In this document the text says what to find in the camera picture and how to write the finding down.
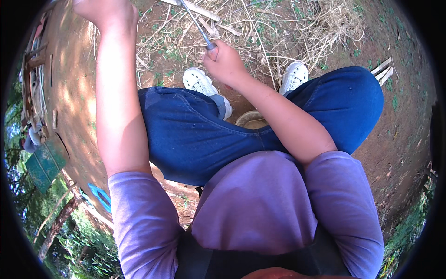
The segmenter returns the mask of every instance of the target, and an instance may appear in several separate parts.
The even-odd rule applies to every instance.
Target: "tool handle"
[[[212,61],[217,61],[217,55],[219,54],[219,47],[216,43],[211,43],[210,45],[206,46],[207,55],[209,56]]]

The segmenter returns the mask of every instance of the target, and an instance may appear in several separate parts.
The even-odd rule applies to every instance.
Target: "green metal sheet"
[[[59,136],[55,135],[44,142],[25,165],[34,185],[44,194],[68,161],[65,146]]]

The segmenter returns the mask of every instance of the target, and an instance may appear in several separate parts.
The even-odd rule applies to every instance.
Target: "brown soil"
[[[165,4],[137,1],[135,5],[142,11],[152,6],[150,20],[162,21],[165,18]],[[382,116],[353,154],[364,166],[382,228],[387,235],[399,216],[403,215],[411,197],[420,191],[420,175],[417,173],[429,161],[429,118],[435,87],[427,56],[402,12],[387,1],[381,4],[379,1],[364,0],[361,5],[367,23],[366,38],[356,44],[349,42],[347,48],[339,46],[328,56],[327,65],[330,67],[328,71],[352,65],[368,67],[371,59],[375,68],[378,59],[384,61],[393,57],[398,75],[394,72],[393,85],[388,89],[383,86],[385,105]],[[396,17],[401,20],[404,29]],[[140,26],[138,35],[144,34],[145,28],[151,28],[150,22],[147,26]],[[107,175],[96,143],[96,62],[87,30],[87,21],[72,12],[71,1],[61,1],[55,6],[43,37],[43,43],[48,42],[45,65],[49,65],[50,54],[54,55],[53,87],[45,79],[44,91],[48,111],[57,108],[59,112],[59,125],[54,132],[61,136],[70,155],[67,172],[92,198],[98,211],[111,220],[111,215],[87,186],[87,183],[93,183],[108,191]],[[353,54],[356,48],[361,50],[358,56]],[[158,66],[154,71],[142,73],[142,87],[156,85],[155,71],[167,73],[170,70],[174,70],[174,73],[169,78],[164,76],[164,86],[183,87],[183,70],[176,67],[175,61],[166,60],[161,55],[153,55],[153,59]],[[324,73],[323,70],[318,72],[316,76]],[[49,76],[49,67],[45,66],[45,77]],[[260,79],[268,82],[267,77]],[[218,82],[214,82],[214,85],[234,108],[228,121],[234,123],[241,114],[254,109],[239,93],[226,89]],[[47,123],[51,123],[51,117],[51,113],[46,116]],[[163,179],[155,166],[153,173],[175,204],[180,223],[189,224],[198,203],[194,187]]]

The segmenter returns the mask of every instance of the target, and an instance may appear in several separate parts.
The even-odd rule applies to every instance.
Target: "blue pants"
[[[247,154],[288,153],[269,126],[251,130],[223,121],[215,102],[201,93],[165,87],[138,93],[150,160],[168,180],[204,186],[222,167]],[[384,105],[377,80],[361,67],[309,80],[286,98],[316,118],[338,150],[348,154],[369,135]]]

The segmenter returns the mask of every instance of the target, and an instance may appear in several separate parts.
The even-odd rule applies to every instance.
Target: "person's right arm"
[[[215,43],[219,47],[217,61],[204,55],[206,69],[217,80],[240,92],[262,114],[297,161],[306,168],[320,154],[337,150],[330,134],[319,121],[250,76],[235,49],[220,40]]]

